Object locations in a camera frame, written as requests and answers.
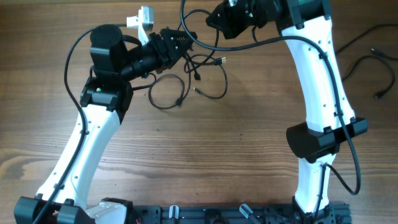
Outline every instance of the black connector plug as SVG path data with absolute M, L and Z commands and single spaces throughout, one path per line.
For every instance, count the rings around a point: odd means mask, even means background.
M 385 56 L 386 56 L 385 53 L 381 52 L 381 51 L 378 50 L 378 49 L 372 49 L 371 52 L 372 52 L 373 54 L 377 55 L 377 56 L 380 56 L 380 57 L 385 57 Z
M 195 91 L 195 92 L 197 92 L 197 93 L 199 93 L 199 94 L 203 94 L 203 92 L 202 91 L 200 91 L 198 88 L 195 88 L 195 87 L 193 87 L 193 90 Z
M 226 57 L 217 58 L 216 60 L 214 60 L 214 65 L 221 65 L 222 63 L 225 62 L 226 62 Z
M 196 81 L 200 81 L 201 80 L 200 75 L 199 75 L 199 73 L 197 71 L 195 71 L 195 74 L 193 74 L 193 77 L 194 77 L 194 79 Z

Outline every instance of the wooden table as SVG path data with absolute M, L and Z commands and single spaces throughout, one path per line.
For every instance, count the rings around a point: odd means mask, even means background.
M 188 1 L 186 10 L 213 10 L 219 1 Z M 332 1 L 335 47 L 368 27 L 398 22 L 397 1 Z M 124 22 L 143 2 L 0 6 L 0 223 L 14 223 L 21 195 L 33 197 L 51 173 L 75 125 L 76 108 L 63 85 L 63 67 L 75 39 L 90 27 Z M 179 2 L 149 2 L 155 9 L 154 32 L 176 27 Z M 215 31 L 205 15 L 187 19 L 201 40 L 212 44 Z M 136 36 L 136 30 L 123 29 Z M 258 39 L 277 35 L 274 23 Z M 372 47 L 397 55 L 398 32 L 376 31 L 338 57 L 342 74 Z M 221 46 L 252 42 L 247 30 Z M 88 38 L 78 45 L 69 68 L 69 84 L 79 96 L 92 64 Z M 206 50 L 194 45 L 199 53 Z M 137 91 L 123 125 L 109 142 L 95 173 L 88 199 L 132 200 L 135 205 L 239 205 L 289 203 L 297 188 L 298 163 L 285 130 L 305 121 L 302 90 L 285 43 L 226 57 L 229 89 L 222 100 L 191 91 L 182 107 L 159 111 L 147 91 Z M 183 61 L 170 71 L 187 81 Z M 223 91 L 218 68 L 201 68 L 192 86 L 209 94 Z M 362 170 L 362 189 L 351 196 L 330 178 L 329 197 L 351 205 L 354 223 L 398 220 L 398 91 L 383 99 L 373 93 L 388 85 L 387 68 L 364 63 L 345 84 L 356 115 L 369 121 L 368 133 L 354 139 Z M 141 85 L 150 80 L 133 81 Z M 167 80 L 154 88 L 160 105 L 175 101 L 180 87 Z M 354 165 L 346 144 L 334 163 L 351 186 Z

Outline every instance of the black joint housing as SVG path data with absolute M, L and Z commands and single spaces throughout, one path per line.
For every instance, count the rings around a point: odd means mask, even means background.
M 127 57 L 127 48 L 120 28 L 111 24 L 99 26 L 91 32 L 90 40 L 90 54 L 96 76 L 104 78 L 109 73 L 118 73 Z
M 346 125 L 351 138 L 368 131 L 368 121 L 356 118 Z M 346 141 L 343 128 L 326 130 L 321 133 L 308 128 L 307 123 L 301 123 L 286 130 L 287 142 L 298 158 L 306 158 L 314 163 L 319 157 L 336 154 L 340 150 L 340 143 Z
M 280 0 L 285 11 L 280 19 L 276 20 L 279 34 L 282 30 L 295 26 L 296 29 L 303 29 L 304 22 L 320 16 L 325 20 L 330 19 L 330 0 Z

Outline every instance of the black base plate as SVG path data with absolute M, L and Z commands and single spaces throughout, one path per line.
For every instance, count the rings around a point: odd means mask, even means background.
M 292 204 L 266 205 L 250 207 L 253 215 L 263 224 L 302 223 L 300 217 L 295 218 Z M 221 216 L 229 220 L 229 224 L 253 224 L 246 219 L 239 207 L 180 207 L 178 220 L 169 219 L 169 207 L 134 206 L 141 217 L 142 224 L 205 224 L 205 212 L 208 209 L 218 209 Z M 330 204 L 330 212 L 315 223 L 318 224 L 350 224 L 351 213 L 349 205 Z

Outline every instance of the black bracket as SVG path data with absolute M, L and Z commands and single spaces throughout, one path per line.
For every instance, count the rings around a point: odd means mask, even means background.
M 14 216 L 17 224 L 33 223 L 36 216 L 39 214 L 46 201 L 37 198 L 19 198 L 15 208 Z M 59 211 L 58 215 L 53 215 L 54 211 Z M 95 224 L 94 218 L 90 218 L 87 213 L 80 207 L 51 203 L 48 212 L 44 215 L 41 223 L 57 223 L 57 224 L 70 224 L 70 223 L 84 223 Z
M 364 118 L 352 119 L 346 128 L 353 138 L 368 130 L 368 121 Z M 293 153 L 298 158 L 306 158 L 309 163 L 314 163 L 326 154 L 336 154 L 340 150 L 340 143 L 347 140 L 343 128 L 325 129 L 321 133 L 309 129 L 307 123 L 288 128 L 286 138 Z
M 330 0 L 281 0 L 285 11 L 276 20 L 278 32 L 296 26 L 297 29 L 304 28 L 304 22 L 316 17 L 324 16 L 330 19 L 331 6 Z
M 80 104 L 106 106 L 106 110 L 118 113 L 122 123 L 126 111 L 130 107 L 133 90 L 129 82 L 103 82 L 99 78 L 89 78 L 81 93 Z

